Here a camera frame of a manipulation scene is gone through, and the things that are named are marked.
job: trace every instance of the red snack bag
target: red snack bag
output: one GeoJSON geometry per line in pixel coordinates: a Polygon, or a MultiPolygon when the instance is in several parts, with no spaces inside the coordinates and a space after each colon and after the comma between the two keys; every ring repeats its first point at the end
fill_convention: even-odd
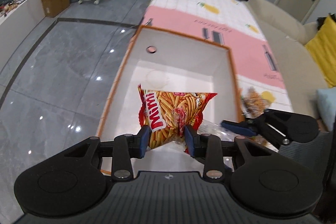
{"type": "Polygon", "coordinates": [[[149,125],[152,134],[148,146],[156,148],[172,138],[184,141],[184,126],[190,124],[197,130],[203,120],[203,110],[217,93],[183,93],[142,90],[138,86],[142,107],[139,122],[149,125]]]}

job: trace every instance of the orange box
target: orange box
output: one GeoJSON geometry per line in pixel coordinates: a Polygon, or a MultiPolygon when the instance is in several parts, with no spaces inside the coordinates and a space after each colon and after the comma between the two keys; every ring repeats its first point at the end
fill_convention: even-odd
{"type": "Polygon", "coordinates": [[[55,17],[70,5],[70,0],[41,0],[46,17],[55,17]]]}

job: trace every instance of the light blue pillow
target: light blue pillow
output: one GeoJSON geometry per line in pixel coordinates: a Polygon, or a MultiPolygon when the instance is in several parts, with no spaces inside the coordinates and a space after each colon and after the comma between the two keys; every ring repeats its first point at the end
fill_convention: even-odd
{"type": "Polygon", "coordinates": [[[336,115],[336,87],[317,90],[317,106],[324,124],[332,131],[336,115]]]}

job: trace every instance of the screw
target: screw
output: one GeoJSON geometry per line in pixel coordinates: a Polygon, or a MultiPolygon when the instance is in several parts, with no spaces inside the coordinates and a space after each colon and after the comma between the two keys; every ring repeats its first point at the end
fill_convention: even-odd
{"type": "Polygon", "coordinates": [[[206,172],[206,176],[211,179],[219,179],[222,177],[222,175],[223,173],[218,170],[209,170],[206,172]]]}
{"type": "Polygon", "coordinates": [[[114,172],[114,176],[119,178],[119,179],[125,179],[128,178],[131,175],[131,173],[127,170],[117,170],[116,172],[114,172]]]}
{"type": "Polygon", "coordinates": [[[155,46],[149,46],[149,47],[147,47],[146,51],[147,51],[148,53],[153,54],[153,53],[156,53],[157,49],[156,49],[155,46]]]}
{"type": "Polygon", "coordinates": [[[283,143],[284,145],[288,145],[288,144],[290,144],[290,140],[289,140],[289,139],[283,139],[283,140],[282,140],[282,143],[283,143]]]}

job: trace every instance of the beige sofa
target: beige sofa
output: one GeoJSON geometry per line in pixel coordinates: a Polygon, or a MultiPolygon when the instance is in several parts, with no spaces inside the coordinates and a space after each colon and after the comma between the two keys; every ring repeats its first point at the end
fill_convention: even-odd
{"type": "Polygon", "coordinates": [[[266,0],[245,2],[255,16],[277,60],[293,110],[319,118],[316,90],[328,87],[304,45],[317,32],[315,23],[302,25],[266,0]]]}

